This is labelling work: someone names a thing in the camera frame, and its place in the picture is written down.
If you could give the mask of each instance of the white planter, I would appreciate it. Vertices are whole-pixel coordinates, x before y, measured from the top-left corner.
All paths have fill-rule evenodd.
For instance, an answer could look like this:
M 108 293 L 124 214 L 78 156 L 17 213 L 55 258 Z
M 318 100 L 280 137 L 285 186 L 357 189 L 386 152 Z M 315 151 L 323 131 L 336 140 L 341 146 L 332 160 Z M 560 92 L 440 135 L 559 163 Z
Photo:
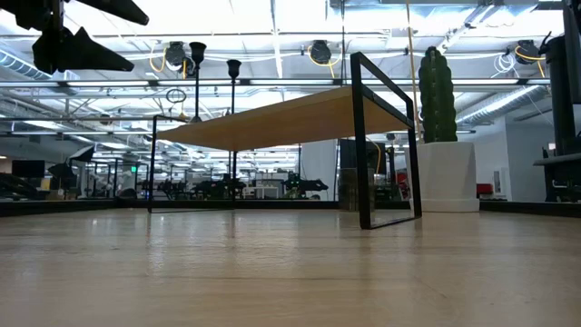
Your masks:
M 473 213 L 479 210 L 473 143 L 420 144 L 418 163 L 423 211 Z

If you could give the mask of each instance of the artificial cactus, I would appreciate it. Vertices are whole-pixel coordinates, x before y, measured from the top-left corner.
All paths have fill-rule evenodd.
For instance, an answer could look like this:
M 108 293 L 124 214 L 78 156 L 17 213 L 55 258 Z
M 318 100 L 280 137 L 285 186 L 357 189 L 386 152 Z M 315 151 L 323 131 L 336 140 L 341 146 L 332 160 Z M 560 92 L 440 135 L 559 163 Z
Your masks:
M 457 141 L 452 72 L 448 68 L 446 57 L 434 46 L 426 51 L 426 56 L 421 60 L 419 90 L 424 141 Z

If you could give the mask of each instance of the black lamp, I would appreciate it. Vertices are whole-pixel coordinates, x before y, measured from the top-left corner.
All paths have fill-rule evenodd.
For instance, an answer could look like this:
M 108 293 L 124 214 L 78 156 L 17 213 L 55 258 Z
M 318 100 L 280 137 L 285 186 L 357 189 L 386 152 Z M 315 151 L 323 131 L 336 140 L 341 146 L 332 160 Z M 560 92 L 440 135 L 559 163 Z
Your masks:
M 240 66 L 242 63 L 238 60 L 231 59 L 227 61 L 226 64 L 228 64 L 228 75 L 233 81 L 240 74 Z
M 193 68 L 193 73 L 196 74 L 196 114 L 192 118 L 194 123 L 199 123 L 202 119 L 199 116 L 199 96 L 200 96 L 200 64 L 203 61 L 203 52 L 206 50 L 206 45 L 200 42 L 190 43 L 192 49 L 192 60 L 196 63 Z
M 192 42 L 190 43 L 190 48 L 192 49 L 192 60 L 199 67 L 203 61 L 203 52 L 206 50 L 206 45 L 200 42 Z
M 236 77 L 238 77 L 238 75 L 240 74 L 240 66 L 242 65 L 242 63 L 238 60 L 229 60 L 226 62 L 226 64 L 228 64 L 228 75 L 230 76 L 230 78 L 232 79 L 232 107 L 231 107 L 231 113 L 234 114 L 234 98 L 236 97 L 236 91 L 235 91 L 235 87 L 236 87 Z M 231 183 L 232 183 L 232 201 L 236 201 L 236 183 L 237 183 L 237 179 L 236 179 L 236 156 L 237 156 L 238 152 L 234 151 L 234 157 L 232 159 L 232 178 L 231 178 Z M 228 152 L 228 163 L 230 163 L 230 152 Z

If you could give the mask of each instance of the wooden tabletop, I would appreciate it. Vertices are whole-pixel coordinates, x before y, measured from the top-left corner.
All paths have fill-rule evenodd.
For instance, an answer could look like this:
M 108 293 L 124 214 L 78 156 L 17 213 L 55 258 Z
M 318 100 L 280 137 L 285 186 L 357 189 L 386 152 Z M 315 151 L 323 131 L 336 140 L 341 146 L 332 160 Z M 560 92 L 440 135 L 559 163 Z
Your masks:
M 363 103 L 367 134 L 409 129 L 400 112 L 389 113 L 367 97 L 363 98 Z M 202 123 L 182 125 L 159 132 L 158 138 L 243 151 L 354 135 L 351 88 L 341 87 Z

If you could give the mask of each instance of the ceiling light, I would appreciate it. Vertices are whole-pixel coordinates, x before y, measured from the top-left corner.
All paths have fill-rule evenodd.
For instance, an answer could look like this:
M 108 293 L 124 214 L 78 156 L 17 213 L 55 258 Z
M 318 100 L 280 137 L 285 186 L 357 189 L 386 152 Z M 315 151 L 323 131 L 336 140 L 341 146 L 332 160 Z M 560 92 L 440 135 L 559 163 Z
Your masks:
M 333 85 L 330 79 L 274 79 L 274 80 L 251 80 L 251 85 Z
M 72 87 L 115 87 L 115 86 L 125 86 L 125 87 L 139 87 L 148 86 L 147 81 L 102 81 L 102 82 L 68 82 L 69 86 Z
M 486 79 L 453 79 L 453 85 L 514 85 L 518 82 L 516 78 L 486 78 Z
M 151 135 L 152 132 L 149 131 L 117 131 L 113 132 L 114 135 Z
M 57 132 L 8 132 L 12 135 L 57 135 Z
M 529 79 L 527 84 L 549 85 L 549 84 L 551 84 L 551 80 L 548 79 L 548 78 L 545 78 L 545 79 Z
M 159 86 L 195 86 L 195 80 L 176 80 L 176 81 L 159 81 Z M 231 85 L 231 80 L 229 79 L 219 79 L 219 80 L 200 80 L 200 85 L 210 85 L 210 86 L 220 86 L 220 85 Z
M 88 138 L 82 137 L 82 136 L 73 135 L 73 138 L 76 140 L 82 141 L 82 142 L 89 143 L 89 144 L 94 143 L 93 141 L 89 140 Z
M 65 135 L 107 135 L 107 132 L 96 132 L 96 131 L 76 131 L 76 132 L 63 132 Z
M 57 82 L 0 82 L 0 87 L 58 87 Z
M 118 149 L 118 150 L 122 150 L 122 149 L 129 149 L 129 146 L 125 145 L 125 144 L 117 144 L 117 143 L 111 143 L 111 142 L 101 142 L 102 146 L 106 146 L 106 147 L 110 147 L 112 149 Z
M 57 124 L 55 122 L 46 122 L 46 121 L 35 121 L 35 120 L 31 120 L 31 121 L 25 121 L 26 124 L 30 124 L 30 125 L 34 125 L 34 126 L 38 126 L 38 127 L 43 127 L 43 128 L 47 128 L 47 129 L 61 129 L 64 128 L 64 126 L 62 126 L 61 124 Z

